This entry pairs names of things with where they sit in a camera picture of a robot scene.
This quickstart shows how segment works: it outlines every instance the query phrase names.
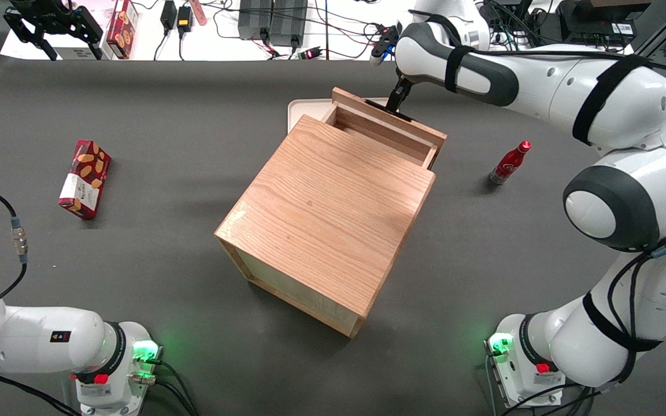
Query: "white tray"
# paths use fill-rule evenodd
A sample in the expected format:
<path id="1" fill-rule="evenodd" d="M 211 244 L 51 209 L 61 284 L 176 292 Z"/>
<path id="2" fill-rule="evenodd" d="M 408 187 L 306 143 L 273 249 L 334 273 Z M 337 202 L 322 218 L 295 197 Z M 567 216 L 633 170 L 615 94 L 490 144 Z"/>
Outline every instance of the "white tray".
<path id="1" fill-rule="evenodd" d="M 387 98 L 367 98 L 378 105 L 386 105 Z M 315 98 L 312 100 L 294 100 L 287 106 L 287 132 L 297 124 L 303 114 L 320 120 L 328 112 L 333 100 L 331 98 Z"/>

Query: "gray table surface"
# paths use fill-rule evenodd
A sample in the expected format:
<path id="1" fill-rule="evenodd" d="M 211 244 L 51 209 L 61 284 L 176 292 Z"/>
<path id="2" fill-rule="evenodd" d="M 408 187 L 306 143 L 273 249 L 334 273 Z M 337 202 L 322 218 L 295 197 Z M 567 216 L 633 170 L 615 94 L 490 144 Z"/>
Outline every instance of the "gray table surface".
<path id="1" fill-rule="evenodd" d="M 597 158 L 577 140 L 436 86 L 415 88 L 402 110 L 449 140 L 354 340 L 245 282 L 212 237 L 285 136 L 291 100 L 330 97 L 335 86 L 386 96 L 394 81 L 391 65 L 351 62 L 0 56 L 0 193 L 31 247 L 7 303 L 144 324 L 206 415 L 489 414 L 483 338 L 507 314 L 581 295 L 615 258 L 563 213 L 566 183 Z M 77 139 L 114 158 L 89 223 L 57 205 Z M 494 164 L 526 139 L 534 149 L 524 166 L 505 186 L 486 187 Z M 17 269 L 0 206 L 0 290 Z M 60 374 L 16 379 L 63 397 Z M 5 414 L 55 413 L 0 385 Z M 180 409 L 156 389 L 143 414 Z M 666 342 L 593 414 L 666 414 Z"/>

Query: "white table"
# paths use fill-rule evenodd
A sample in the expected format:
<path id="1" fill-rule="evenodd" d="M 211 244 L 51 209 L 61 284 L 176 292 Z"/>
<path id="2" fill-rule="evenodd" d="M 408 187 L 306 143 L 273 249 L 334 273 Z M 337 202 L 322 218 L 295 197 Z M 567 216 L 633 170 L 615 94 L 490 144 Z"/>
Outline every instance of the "white table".
<path id="1" fill-rule="evenodd" d="M 155 0 L 143 0 L 146 6 L 153 5 Z M 135 43 L 132 46 L 132 55 L 130 60 L 150 61 L 153 60 L 153 55 L 156 48 L 161 43 L 164 37 L 164 30 L 159 22 L 161 10 L 163 8 L 164 0 L 157 0 L 156 5 L 150 10 L 136 5 L 137 11 L 140 15 L 138 19 L 138 27 L 135 34 Z M 177 8 L 182 6 L 184 0 L 174 0 Z M 234 0 L 232 5 L 228 8 L 231 10 L 238 10 L 240 0 Z M 306 23 L 306 32 L 302 46 L 298 52 L 307 50 L 312 47 L 325 48 L 325 24 L 323 19 L 318 16 L 325 17 L 325 11 L 315 10 L 314 8 L 324 8 L 325 0 L 308 0 L 309 9 L 307 10 L 307 18 L 311 21 Z M 385 26 L 391 26 L 397 20 L 408 14 L 407 10 L 415 7 L 416 0 L 379 0 L 377 3 L 364 3 L 355 2 L 354 0 L 328 0 L 328 23 L 332 26 L 346 29 L 347 31 L 357 32 L 363 34 L 365 24 L 356 21 L 348 21 L 344 18 L 333 16 L 330 13 L 335 13 L 341 16 L 357 19 L 365 22 L 377 22 Z M 550 12 L 556 10 L 560 0 L 534 0 L 529 8 L 542 8 L 549 9 Z M 205 15 L 207 16 L 207 24 L 200 26 L 196 20 L 192 28 L 192 32 L 185 34 L 182 42 L 182 56 L 187 61 L 259 61 L 271 57 L 271 55 L 263 50 L 261 47 L 251 42 L 251 40 L 241 39 L 224 39 L 220 35 L 233 37 L 238 36 L 238 12 L 219 11 L 222 5 L 217 2 L 217 5 L 203 6 Z M 215 21 L 212 16 L 219 11 Z M 372 34 L 375 27 L 369 26 L 367 33 Z M 350 37 L 342 34 L 340 31 L 330 27 L 328 29 L 328 47 L 330 50 L 342 53 L 349 56 L 358 56 L 358 60 L 368 60 L 371 47 L 367 47 L 367 52 L 362 54 L 365 45 L 358 42 L 367 42 L 367 38 L 363 35 L 352 35 Z M 79 42 L 79 40 L 72 39 L 67 35 L 46 35 L 48 41 L 55 47 L 64 42 Z M 520 45 L 520 49 L 528 49 L 526 41 Z M 289 55 L 291 53 L 290 47 L 276 47 L 278 53 Z M 491 47 L 494 50 L 505 50 L 506 47 Z M 32 44 L 23 44 L 19 42 L 17 36 L 10 31 L 7 40 L 3 45 L 2 55 L 13 56 L 15 58 L 23 59 L 47 59 L 42 50 L 35 48 Z M 627 48 L 624 53 L 632 53 L 631 46 Z M 331 60 L 349 60 L 351 58 L 330 53 Z M 161 49 L 158 51 L 159 61 L 178 61 L 179 58 L 179 35 L 178 31 L 174 29 L 169 33 L 169 37 L 165 40 Z"/>

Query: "black strap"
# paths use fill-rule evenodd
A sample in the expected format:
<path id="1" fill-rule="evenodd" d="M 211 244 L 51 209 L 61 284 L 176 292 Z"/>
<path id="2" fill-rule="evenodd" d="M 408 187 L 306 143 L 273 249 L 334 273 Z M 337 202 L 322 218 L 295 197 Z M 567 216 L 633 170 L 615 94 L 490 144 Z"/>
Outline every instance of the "black strap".
<path id="1" fill-rule="evenodd" d="M 624 334 L 620 329 L 616 328 L 614 324 L 611 324 L 605 316 L 595 307 L 593 303 L 593 298 L 588 292 L 587 295 L 582 298 L 582 306 L 587 312 L 590 320 L 595 324 L 595 328 L 600 330 L 603 335 L 613 340 L 613 342 L 621 345 L 621 347 L 626 348 L 631 352 L 645 352 L 654 350 L 661 341 L 657 340 L 642 340 L 640 338 L 632 338 L 631 336 Z"/>
<path id="2" fill-rule="evenodd" d="M 108 376 L 111 376 L 111 374 L 120 365 L 120 363 L 122 362 L 122 357 L 124 357 L 125 355 L 125 347 L 127 345 L 127 339 L 125 337 L 125 332 L 120 327 L 120 324 L 109 321 L 104 321 L 104 323 L 109 324 L 109 326 L 113 327 L 114 336 L 117 337 L 117 345 L 114 348 L 114 353 L 112 357 L 110 357 L 109 360 L 106 363 L 104 363 L 104 365 L 101 366 L 100 369 L 94 372 L 76 373 L 76 378 L 79 381 L 81 381 L 83 384 L 94 384 L 94 377 L 96 377 L 98 374 L 107 374 Z"/>
<path id="3" fill-rule="evenodd" d="M 585 98 L 579 113 L 577 113 L 577 118 L 574 120 L 572 135 L 575 139 L 588 146 L 590 145 L 589 140 L 587 140 L 587 132 L 590 131 L 590 126 L 605 104 L 605 100 L 611 96 L 613 90 L 631 71 L 644 66 L 648 62 L 649 59 L 643 56 L 626 55 L 598 76 L 598 83 L 590 91 L 590 95 Z"/>
<path id="4" fill-rule="evenodd" d="M 459 45 L 449 54 L 449 60 L 446 61 L 446 78 L 443 80 L 443 86 L 451 92 L 457 92 L 457 72 L 462 64 L 462 59 L 467 53 L 473 51 L 470 46 Z"/>
<path id="5" fill-rule="evenodd" d="M 421 12 L 419 10 L 408 10 L 408 12 L 412 14 L 428 16 L 428 19 L 425 21 L 425 23 L 432 21 L 434 23 L 446 27 L 446 34 L 449 36 L 449 41 L 452 43 L 452 46 L 462 44 L 462 40 L 461 37 L 459 36 L 459 31 L 457 31 L 457 27 L 454 26 L 454 24 L 451 21 L 449 21 L 449 19 L 447 19 L 446 17 L 441 15 L 436 15 L 433 13 Z"/>
<path id="6" fill-rule="evenodd" d="M 534 365 L 541 363 L 547 364 L 550 372 L 557 372 L 559 371 L 557 364 L 542 357 L 539 352 L 534 349 L 534 346 L 531 345 L 530 338 L 528 337 L 528 324 L 531 323 L 531 319 L 534 319 L 534 316 L 536 315 L 536 313 L 527 314 L 520 323 L 520 326 L 518 327 L 518 339 L 520 340 L 520 345 L 523 347 L 523 352 L 526 353 L 526 358 L 528 358 L 531 363 Z"/>

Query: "red button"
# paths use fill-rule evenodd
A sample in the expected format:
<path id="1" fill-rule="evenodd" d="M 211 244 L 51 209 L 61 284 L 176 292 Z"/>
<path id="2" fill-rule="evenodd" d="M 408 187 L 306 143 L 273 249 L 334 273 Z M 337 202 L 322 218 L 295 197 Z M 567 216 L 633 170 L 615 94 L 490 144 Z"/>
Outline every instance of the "red button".
<path id="1" fill-rule="evenodd" d="M 550 372 L 552 369 L 549 368 L 549 365 L 547 363 L 538 363 L 536 364 L 536 371 L 539 372 L 539 374 L 544 374 L 545 372 Z"/>

